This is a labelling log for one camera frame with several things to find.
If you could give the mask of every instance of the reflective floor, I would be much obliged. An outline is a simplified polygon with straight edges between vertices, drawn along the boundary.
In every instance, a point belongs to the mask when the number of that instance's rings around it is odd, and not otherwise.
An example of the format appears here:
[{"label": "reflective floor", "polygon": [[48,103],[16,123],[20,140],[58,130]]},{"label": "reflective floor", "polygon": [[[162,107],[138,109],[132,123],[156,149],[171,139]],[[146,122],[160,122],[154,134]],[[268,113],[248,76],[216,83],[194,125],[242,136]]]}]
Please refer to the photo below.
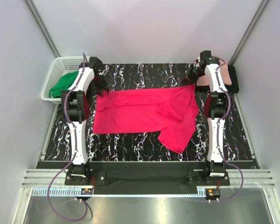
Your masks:
[{"label": "reflective floor", "polygon": [[[234,194],[222,189],[222,198]],[[79,202],[69,197],[52,197],[57,210],[68,218],[77,219],[85,213]],[[115,198],[93,197],[87,203],[92,208],[80,224],[272,224],[264,193],[261,189],[243,189],[233,200],[204,203],[199,198]],[[31,197],[25,224],[66,224],[51,213],[46,197]]]}]

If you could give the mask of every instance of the marble pattern surface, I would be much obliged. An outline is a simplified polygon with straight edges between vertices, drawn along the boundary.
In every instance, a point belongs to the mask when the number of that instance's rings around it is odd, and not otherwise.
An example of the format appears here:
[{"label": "marble pattern surface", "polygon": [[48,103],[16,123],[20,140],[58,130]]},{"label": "marble pattern surface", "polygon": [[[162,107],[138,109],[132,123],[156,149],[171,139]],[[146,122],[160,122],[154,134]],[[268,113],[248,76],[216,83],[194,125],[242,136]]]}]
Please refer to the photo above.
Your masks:
[{"label": "marble pattern surface", "polygon": [[[111,91],[172,88],[179,86],[189,64],[107,64],[102,74]],[[135,134],[93,134],[96,97],[91,100],[91,115],[86,126],[86,147],[91,161],[204,161],[209,147],[207,119],[203,106],[208,93],[195,93],[199,106],[196,132],[183,153],[175,153],[158,140],[160,132]],[[59,106],[45,160],[69,161],[70,131]],[[231,98],[231,111],[225,121],[224,155],[228,160],[252,160],[241,119]]]}]

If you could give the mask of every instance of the white laundry basket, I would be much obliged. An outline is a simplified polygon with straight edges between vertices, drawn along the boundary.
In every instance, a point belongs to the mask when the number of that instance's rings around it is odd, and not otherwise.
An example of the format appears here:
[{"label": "white laundry basket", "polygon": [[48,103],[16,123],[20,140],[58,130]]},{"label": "white laundry basket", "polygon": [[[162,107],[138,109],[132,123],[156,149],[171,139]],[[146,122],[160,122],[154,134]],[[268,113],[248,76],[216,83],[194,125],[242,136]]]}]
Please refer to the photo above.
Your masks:
[{"label": "white laundry basket", "polygon": [[60,77],[79,70],[79,65],[83,62],[83,56],[66,56],[55,58],[47,74],[46,81],[42,88],[41,98],[55,104],[61,104],[61,98],[51,98],[50,89],[56,85]]}]

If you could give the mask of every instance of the white wall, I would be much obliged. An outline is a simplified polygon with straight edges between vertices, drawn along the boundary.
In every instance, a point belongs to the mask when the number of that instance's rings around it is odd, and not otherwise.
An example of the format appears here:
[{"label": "white wall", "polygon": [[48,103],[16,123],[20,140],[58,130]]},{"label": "white wall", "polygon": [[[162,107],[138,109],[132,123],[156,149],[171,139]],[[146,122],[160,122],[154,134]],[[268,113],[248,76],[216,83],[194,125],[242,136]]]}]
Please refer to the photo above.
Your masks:
[{"label": "white wall", "polygon": [[9,223],[52,105],[40,91],[53,60],[22,0],[0,0],[0,224]]},{"label": "white wall", "polygon": [[104,63],[230,59],[261,0],[34,0],[63,56]]},{"label": "white wall", "polygon": [[280,0],[269,3],[235,66],[261,163],[280,197]]}]

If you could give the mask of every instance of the red garment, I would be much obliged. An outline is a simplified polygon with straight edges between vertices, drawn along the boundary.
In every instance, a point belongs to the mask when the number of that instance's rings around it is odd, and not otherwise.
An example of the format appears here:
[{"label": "red garment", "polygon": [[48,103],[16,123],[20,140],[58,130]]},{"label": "red garment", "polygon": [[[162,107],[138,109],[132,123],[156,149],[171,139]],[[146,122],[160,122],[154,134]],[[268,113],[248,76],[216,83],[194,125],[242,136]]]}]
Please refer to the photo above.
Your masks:
[{"label": "red garment", "polygon": [[111,91],[97,97],[93,133],[161,131],[158,140],[182,153],[191,139],[198,106],[195,86]]}]

